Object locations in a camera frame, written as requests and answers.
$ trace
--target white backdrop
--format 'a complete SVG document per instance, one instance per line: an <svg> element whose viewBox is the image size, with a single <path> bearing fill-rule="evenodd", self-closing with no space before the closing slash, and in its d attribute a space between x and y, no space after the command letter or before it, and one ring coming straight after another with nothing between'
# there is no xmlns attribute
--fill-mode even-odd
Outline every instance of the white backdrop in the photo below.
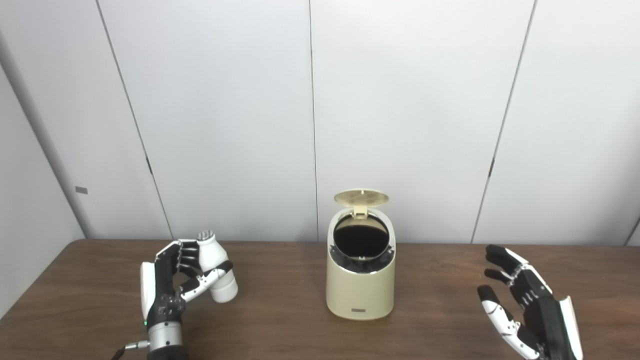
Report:
<svg viewBox="0 0 640 360"><path fill-rule="evenodd" d="M96 4L3 0L0 35L86 235L170 238Z"/></svg>
<svg viewBox="0 0 640 360"><path fill-rule="evenodd" d="M174 236L317 240L308 1L101 4Z"/></svg>
<svg viewBox="0 0 640 360"><path fill-rule="evenodd" d="M623 245L640 214L640 3L539 1L474 242Z"/></svg>
<svg viewBox="0 0 640 360"><path fill-rule="evenodd" d="M312 0L321 238L365 187L398 241L471 240L532 4Z"/></svg>
<svg viewBox="0 0 640 360"><path fill-rule="evenodd" d="M0 61L88 236L323 240L362 186L399 241L471 241L532 0L99 4L108 33L93 1L0 3ZM538 1L475 242L629 237L639 16Z"/></svg>

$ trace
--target brown table surface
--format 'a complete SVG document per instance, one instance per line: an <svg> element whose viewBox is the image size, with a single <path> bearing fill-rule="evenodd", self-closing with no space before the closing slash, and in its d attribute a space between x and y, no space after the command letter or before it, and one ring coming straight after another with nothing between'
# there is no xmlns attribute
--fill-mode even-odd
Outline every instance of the brown table surface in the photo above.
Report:
<svg viewBox="0 0 640 360"><path fill-rule="evenodd" d="M146 338L139 269L167 241L71 243L0 320L0 359L111 359ZM324 301L325 243L223 243L240 287L227 304L205 293L183 315L192 360L519 359L483 313L483 245L397 246L396 306L355 322ZM640 358L640 248L512 246L571 295L586 359ZM122 360L144 359L147 350Z"/></svg>

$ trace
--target black fingertip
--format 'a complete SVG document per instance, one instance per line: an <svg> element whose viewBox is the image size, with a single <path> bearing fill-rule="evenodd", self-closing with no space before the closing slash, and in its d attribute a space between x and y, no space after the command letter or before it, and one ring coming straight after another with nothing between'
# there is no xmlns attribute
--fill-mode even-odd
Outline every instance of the black fingertip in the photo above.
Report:
<svg viewBox="0 0 640 360"><path fill-rule="evenodd" d="M515 268L520 264L520 262L514 259L513 256L509 255L509 253L505 251L504 247L499 247L499 248L502 249L502 253L500 253L497 250L487 252L485 255L485 258L490 263L494 265L498 265L505 272L510 274L515 270Z"/></svg>
<svg viewBox="0 0 640 360"><path fill-rule="evenodd" d="M500 300L498 300L498 295L495 294L491 286L482 285L478 286L478 296L480 297L480 301L493 301L496 304L500 304Z"/></svg>
<svg viewBox="0 0 640 360"><path fill-rule="evenodd" d="M501 271L494 270L494 269L485 269L484 276L488 277L489 279L502 281L505 284L507 284L510 281L510 279L504 276L504 274Z"/></svg>
<svg viewBox="0 0 640 360"><path fill-rule="evenodd" d="M229 260L226 260L222 264L216 266L216 269L224 270L225 272L230 272L233 268L234 264Z"/></svg>
<svg viewBox="0 0 640 360"><path fill-rule="evenodd" d="M496 254L507 254L507 250L504 247L498 246L498 245L494 245L494 244L489 244L486 246L486 252L487 254L493 252Z"/></svg>

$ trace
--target white bottle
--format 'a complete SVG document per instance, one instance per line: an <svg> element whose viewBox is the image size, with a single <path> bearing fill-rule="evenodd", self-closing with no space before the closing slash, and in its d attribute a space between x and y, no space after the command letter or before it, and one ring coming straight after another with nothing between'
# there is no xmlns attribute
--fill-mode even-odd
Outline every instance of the white bottle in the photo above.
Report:
<svg viewBox="0 0 640 360"><path fill-rule="evenodd" d="M200 268L202 272L209 271L216 266L222 264L222 262L229 260L225 249L216 241L216 235L212 234L210 237L198 240L200 246L200 256L198 261L200 262ZM238 284L234 271L231 270L227 275L224 275L218 280L211 288L211 297L216 302L228 302L232 300L238 294Z"/></svg>

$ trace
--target beige trash can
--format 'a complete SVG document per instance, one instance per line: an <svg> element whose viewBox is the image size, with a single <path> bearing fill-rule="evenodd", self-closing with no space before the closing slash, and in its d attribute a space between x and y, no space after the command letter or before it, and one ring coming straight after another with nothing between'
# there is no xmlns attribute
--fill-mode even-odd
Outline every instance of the beige trash can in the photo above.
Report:
<svg viewBox="0 0 640 360"><path fill-rule="evenodd" d="M394 307L396 235L389 218L372 209L388 201L376 190L346 190L334 197L348 208L329 223L326 303L352 320L387 316Z"/></svg>

